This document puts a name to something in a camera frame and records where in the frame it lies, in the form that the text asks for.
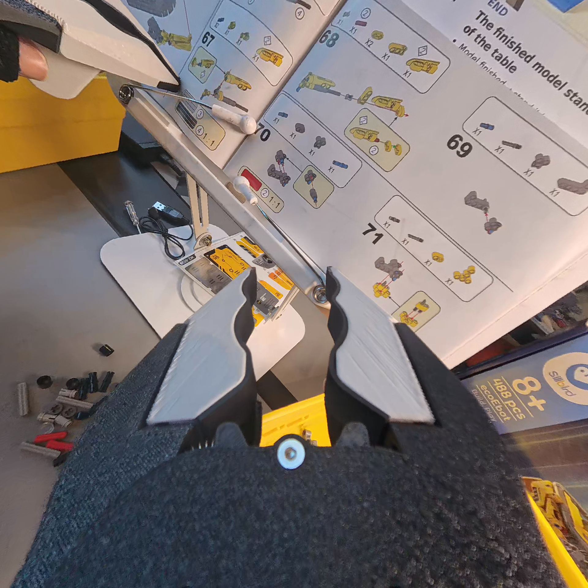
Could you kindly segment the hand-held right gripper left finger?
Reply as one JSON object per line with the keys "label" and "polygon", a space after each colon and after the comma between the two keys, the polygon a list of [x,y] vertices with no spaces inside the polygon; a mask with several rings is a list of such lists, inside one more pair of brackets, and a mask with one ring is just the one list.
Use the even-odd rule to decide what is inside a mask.
{"label": "hand-held right gripper left finger", "polygon": [[223,423],[260,442],[261,413],[247,345],[254,331],[256,271],[246,269],[205,303],[186,328],[146,414],[147,426],[188,424],[212,442]]}

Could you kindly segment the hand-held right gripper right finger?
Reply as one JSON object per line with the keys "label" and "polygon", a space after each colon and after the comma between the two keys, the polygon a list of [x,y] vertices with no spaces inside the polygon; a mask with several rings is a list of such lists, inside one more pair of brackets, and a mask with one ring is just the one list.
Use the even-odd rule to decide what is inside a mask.
{"label": "hand-held right gripper right finger", "polygon": [[396,324],[339,269],[326,271],[333,340],[325,382],[331,442],[359,423],[369,442],[384,442],[393,423],[434,424],[435,417]]}

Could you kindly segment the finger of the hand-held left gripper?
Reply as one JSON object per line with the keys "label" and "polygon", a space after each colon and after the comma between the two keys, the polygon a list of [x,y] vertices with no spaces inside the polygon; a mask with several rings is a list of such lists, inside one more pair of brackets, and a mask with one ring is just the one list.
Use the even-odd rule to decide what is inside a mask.
{"label": "finger of the hand-held left gripper", "polygon": [[178,92],[180,78],[122,1],[32,1],[61,27],[54,55],[42,49],[45,80],[31,82],[56,98],[72,99],[100,72],[138,85]]}

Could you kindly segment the white metal book stand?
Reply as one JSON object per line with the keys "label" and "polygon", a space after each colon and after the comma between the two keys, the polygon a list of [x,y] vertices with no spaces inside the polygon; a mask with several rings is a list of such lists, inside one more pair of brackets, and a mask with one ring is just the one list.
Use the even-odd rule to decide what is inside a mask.
{"label": "white metal book stand", "polygon": [[[326,307],[316,299],[324,288],[321,271],[311,268],[262,215],[259,206],[246,199],[243,189],[235,189],[236,177],[228,176],[203,156],[144,89],[135,89],[127,111],[186,170],[187,179],[198,184],[295,284],[285,301],[286,305],[293,302],[294,308],[285,307],[278,318],[255,327],[250,338],[256,377],[274,368],[287,385],[298,387],[300,380],[323,381],[332,339],[326,328]],[[185,274],[166,257],[156,235],[111,240],[102,247],[100,258],[160,337],[192,314],[182,293]]]}

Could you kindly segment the white instruction booklet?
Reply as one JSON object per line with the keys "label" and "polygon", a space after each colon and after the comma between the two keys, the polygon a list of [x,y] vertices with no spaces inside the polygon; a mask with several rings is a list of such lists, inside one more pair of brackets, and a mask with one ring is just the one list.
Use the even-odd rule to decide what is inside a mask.
{"label": "white instruction booklet", "polygon": [[587,280],[587,149],[403,1],[124,1],[166,150],[309,297],[339,269],[449,367]]}

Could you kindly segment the white printed task poster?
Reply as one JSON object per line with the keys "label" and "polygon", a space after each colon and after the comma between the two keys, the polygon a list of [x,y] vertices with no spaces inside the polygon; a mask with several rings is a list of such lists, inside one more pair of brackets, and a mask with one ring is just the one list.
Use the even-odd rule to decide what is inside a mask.
{"label": "white printed task poster", "polygon": [[405,1],[489,77],[587,146],[587,1]]}

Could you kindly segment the person's left hand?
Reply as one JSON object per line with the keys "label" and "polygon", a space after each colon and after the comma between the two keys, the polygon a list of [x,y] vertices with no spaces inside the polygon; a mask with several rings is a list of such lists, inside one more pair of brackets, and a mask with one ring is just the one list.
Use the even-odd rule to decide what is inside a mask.
{"label": "person's left hand", "polygon": [[44,81],[48,76],[46,57],[31,40],[22,36],[19,42],[19,76],[33,81]]}

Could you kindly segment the yellow plastic bin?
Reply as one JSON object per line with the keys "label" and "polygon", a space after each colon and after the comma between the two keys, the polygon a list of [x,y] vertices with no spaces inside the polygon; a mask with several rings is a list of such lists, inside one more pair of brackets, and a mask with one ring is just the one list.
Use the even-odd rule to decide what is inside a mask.
{"label": "yellow plastic bin", "polygon": [[[262,416],[260,446],[271,446],[284,436],[298,435],[311,445],[329,447],[324,394],[296,401]],[[532,495],[526,492],[536,524],[567,587],[587,587],[587,579],[556,536]]]}
{"label": "yellow plastic bin", "polygon": [[104,74],[73,99],[1,82],[1,173],[116,151],[125,114]]}

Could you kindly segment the yellow grey sticker sheet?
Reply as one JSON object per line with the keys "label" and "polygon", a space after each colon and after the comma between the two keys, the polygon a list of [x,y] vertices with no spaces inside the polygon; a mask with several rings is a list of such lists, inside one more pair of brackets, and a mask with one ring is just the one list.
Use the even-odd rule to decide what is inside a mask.
{"label": "yellow grey sticker sheet", "polygon": [[224,289],[232,280],[254,268],[256,296],[252,306],[255,326],[280,317],[298,288],[261,247],[244,232],[200,247],[175,261],[186,276],[182,286],[190,288],[200,305]]}

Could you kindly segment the pile of black red pegs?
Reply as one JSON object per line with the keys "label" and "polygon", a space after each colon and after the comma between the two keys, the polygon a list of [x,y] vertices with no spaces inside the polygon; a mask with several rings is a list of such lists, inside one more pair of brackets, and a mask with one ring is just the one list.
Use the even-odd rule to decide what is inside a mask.
{"label": "pile of black red pegs", "polygon": [[115,372],[106,371],[102,376],[96,371],[81,378],[69,378],[59,389],[49,375],[36,381],[39,390],[54,391],[56,395],[32,406],[32,393],[25,382],[17,385],[19,417],[34,417],[39,431],[19,443],[19,452],[49,460],[53,467],[64,464],[74,451],[81,426],[96,415],[118,385]]}

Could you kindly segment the blue robot kit box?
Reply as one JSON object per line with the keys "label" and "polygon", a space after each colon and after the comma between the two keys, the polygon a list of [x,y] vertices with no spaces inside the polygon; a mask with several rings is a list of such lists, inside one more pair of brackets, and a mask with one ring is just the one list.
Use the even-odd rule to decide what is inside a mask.
{"label": "blue robot kit box", "polygon": [[501,435],[587,419],[587,327],[460,375]]}

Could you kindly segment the yellow black brick assembly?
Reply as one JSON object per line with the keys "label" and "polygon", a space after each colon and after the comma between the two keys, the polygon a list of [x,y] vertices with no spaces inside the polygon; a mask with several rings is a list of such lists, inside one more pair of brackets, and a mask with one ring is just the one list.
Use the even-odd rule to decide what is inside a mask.
{"label": "yellow black brick assembly", "polygon": [[571,560],[587,577],[587,511],[562,483],[523,476],[523,484]]}

